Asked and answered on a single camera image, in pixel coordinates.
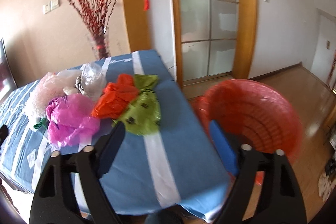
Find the magenta plastic bag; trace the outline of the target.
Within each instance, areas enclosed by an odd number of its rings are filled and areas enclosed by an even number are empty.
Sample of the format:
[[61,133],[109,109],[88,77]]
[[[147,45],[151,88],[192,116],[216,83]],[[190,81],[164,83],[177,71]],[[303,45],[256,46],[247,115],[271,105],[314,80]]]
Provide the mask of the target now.
[[74,146],[100,129],[100,120],[91,115],[95,103],[80,93],[58,97],[46,107],[49,143],[61,148]]

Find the dark green plastic bag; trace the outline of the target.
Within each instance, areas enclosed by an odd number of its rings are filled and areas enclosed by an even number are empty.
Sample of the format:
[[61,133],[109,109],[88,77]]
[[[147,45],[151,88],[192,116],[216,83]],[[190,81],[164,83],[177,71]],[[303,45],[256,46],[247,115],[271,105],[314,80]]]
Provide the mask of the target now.
[[48,126],[49,126],[49,120],[46,117],[44,117],[40,119],[40,121],[37,124],[35,124],[33,128],[36,130],[40,128],[48,129]]

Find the olive green plastic bag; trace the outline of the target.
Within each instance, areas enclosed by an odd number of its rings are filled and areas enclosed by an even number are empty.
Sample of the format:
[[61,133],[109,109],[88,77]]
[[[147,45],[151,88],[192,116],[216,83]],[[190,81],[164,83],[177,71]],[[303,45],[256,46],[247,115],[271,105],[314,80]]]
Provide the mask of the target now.
[[133,99],[115,122],[122,122],[126,132],[135,135],[151,135],[159,132],[161,108],[154,88],[158,75],[134,75],[138,95]]

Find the orange red plastic bag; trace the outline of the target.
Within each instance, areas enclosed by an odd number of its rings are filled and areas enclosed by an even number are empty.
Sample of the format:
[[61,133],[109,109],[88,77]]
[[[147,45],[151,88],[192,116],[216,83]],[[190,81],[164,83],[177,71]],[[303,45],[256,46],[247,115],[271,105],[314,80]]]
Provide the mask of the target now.
[[118,119],[138,93],[133,76],[120,74],[115,83],[107,83],[91,115],[99,119]]

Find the clear plastic bag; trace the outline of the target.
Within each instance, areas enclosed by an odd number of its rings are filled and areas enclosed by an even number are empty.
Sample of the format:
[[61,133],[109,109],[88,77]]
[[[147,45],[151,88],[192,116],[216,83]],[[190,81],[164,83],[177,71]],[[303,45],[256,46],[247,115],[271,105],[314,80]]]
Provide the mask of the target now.
[[97,102],[107,84],[102,67],[96,63],[84,64],[80,76],[82,77],[82,85],[88,97],[93,102]]

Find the red plastic waste basket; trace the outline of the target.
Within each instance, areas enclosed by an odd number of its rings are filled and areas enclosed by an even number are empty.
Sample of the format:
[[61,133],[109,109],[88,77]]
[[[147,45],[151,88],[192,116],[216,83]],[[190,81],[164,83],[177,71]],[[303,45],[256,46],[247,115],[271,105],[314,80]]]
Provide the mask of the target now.
[[216,121],[224,132],[258,151],[281,149],[291,164],[297,160],[303,126],[293,106],[274,88],[252,80],[225,80],[191,106],[206,135]]

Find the blue white striped tablecloth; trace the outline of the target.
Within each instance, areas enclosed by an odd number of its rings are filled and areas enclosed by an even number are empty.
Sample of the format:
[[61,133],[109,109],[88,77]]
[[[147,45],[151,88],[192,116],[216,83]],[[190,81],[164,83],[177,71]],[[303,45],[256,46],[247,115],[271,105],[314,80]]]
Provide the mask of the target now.
[[[191,106],[154,50],[99,60],[106,80],[118,75],[157,75],[154,91],[161,108],[159,132],[126,133],[108,173],[100,180],[115,212],[144,215],[180,205],[212,222],[228,195],[231,178]],[[52,152],[44,129],[32,131],[23,112],[37,83],[13,91],[1,104],[9,135],[1,145],[1,173],[33,194]]]

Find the pink white plastic bag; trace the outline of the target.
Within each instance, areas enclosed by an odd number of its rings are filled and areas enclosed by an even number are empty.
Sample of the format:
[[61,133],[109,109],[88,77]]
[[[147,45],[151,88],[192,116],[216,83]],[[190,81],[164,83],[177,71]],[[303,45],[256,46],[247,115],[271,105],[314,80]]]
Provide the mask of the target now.
[[25,102],[24,114],[29,123],[34,126],[45,117],[46,107],[49,102],[57,97],[65,95],[63,89],[75,87],[75,81],[81,75],[81,70],[71,69],[59,73],[47,73],[36,85]]

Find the black white patterned wrapper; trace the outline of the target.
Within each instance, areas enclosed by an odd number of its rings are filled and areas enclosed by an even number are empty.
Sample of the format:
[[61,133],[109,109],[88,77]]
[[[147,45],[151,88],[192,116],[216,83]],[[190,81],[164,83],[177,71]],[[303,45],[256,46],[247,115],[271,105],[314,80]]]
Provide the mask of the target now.
[[84,95],[84,96],[88,96],[88,94],[86,93],[85,89],[83,88],[83,85],[82,85],[82,77],[81,76],[78,76],[76,78],[76,81],[75,81],[75,87],[76,89],[80,92],[80,94]]

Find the clear glass vase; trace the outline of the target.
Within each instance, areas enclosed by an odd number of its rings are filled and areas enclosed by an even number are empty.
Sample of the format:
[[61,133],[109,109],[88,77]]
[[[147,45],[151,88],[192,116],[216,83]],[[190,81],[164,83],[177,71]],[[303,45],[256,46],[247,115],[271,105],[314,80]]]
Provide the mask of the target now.
[[108,28],[104,28],[98,35],[88,33],[86,35],[96,60],[108,58],[110,56]]

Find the frosted glass sliding door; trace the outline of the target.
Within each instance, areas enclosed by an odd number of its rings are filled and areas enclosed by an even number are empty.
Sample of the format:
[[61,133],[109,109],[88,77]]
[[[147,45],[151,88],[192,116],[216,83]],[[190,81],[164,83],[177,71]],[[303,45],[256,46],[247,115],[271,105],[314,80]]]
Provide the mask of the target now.
[[232,71],[239,0],[180,0],[184,81]]

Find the white wall switch plate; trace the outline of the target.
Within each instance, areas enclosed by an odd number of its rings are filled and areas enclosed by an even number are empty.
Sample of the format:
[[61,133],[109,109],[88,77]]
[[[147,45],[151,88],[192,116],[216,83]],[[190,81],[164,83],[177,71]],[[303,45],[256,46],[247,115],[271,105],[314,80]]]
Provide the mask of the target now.
[[60,6],[60,0],[51,0],[49,1],[49,3],[44,4],[42,6],[42,13],[46,15],[49,12],[53,11],[54,9],[57,9],[59,6]]

